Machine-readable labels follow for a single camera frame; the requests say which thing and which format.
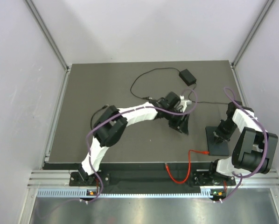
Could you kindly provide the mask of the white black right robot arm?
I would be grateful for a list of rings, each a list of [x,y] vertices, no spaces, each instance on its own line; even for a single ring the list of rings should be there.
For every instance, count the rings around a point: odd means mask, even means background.
[[[214,185],[244,170],[267,174],[272,167],[277,135],[263,132],[255,123],[254,111],[237,105],[242,102],[228,103],[227,119],[205,128],[209,154],[224,157],[210,164],[208,180]]]

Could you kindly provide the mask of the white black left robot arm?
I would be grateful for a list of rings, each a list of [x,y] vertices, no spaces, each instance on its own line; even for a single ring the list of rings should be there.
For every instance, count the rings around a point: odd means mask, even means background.
[[[148,98],[147,102],[134,107],[107,107],[86,136],[88,153],[78,169],[80,180],[86,185],[95,182],[106,151],[120,140],[128,126],[143,121],[166,119],[170,128],[188,135],[189,114],[196,106],[196,102],[170,92],[164,98]]]

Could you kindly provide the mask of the dark grey network switch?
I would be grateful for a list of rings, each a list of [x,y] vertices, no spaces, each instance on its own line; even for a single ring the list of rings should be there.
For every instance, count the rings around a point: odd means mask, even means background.
[[[215,130],[216,130],[215,126],[205,127],[209,155],[228,157],[230,155],[228,143],[226,141],[217,142],[214,136]]]

